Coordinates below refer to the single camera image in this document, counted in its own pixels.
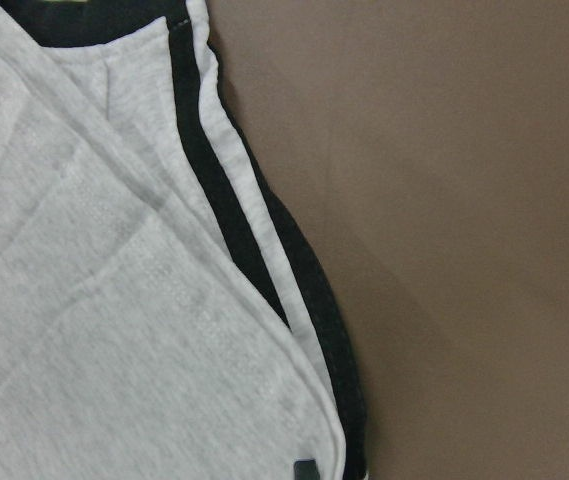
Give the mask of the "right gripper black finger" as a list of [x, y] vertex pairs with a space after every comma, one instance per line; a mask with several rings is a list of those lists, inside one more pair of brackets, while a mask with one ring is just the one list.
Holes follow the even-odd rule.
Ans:
[[320, 480], [320, 472], [316, 460], [297, 460], [294, 463], [294, 480]]

